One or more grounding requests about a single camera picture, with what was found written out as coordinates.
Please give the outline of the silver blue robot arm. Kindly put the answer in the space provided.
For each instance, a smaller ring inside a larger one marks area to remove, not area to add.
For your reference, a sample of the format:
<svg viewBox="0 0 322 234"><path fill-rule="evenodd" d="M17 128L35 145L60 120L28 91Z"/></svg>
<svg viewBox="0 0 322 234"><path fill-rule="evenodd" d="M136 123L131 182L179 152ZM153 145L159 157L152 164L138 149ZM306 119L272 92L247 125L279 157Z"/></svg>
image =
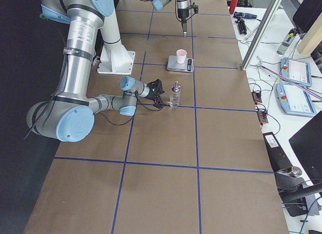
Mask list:
<svg viewBox="0 0 322 234"><path fill-rule="evenodd" d="M122 45L114 0L41 0L43 16L69 25L64 41L59 83L47 102L30 108L26 122L30 132L60 141L77 142L91 131L95 115L116 110L133 116L140 98L153 101L153 110L164 107L162 83L143 83L131 77L135 53ZM121 74L121 96L87 97L97 34L103 38L102 73Z"/></svg>
<svg viewBox="0 0 322 234"><path fill-rule="evenodd" d="M148 0L152 3L156 11L161 11L172 0ZM183 36L187 36L187 18L189 17L189 4L188 0L176 0L177 16L181 22Z"/></svg>

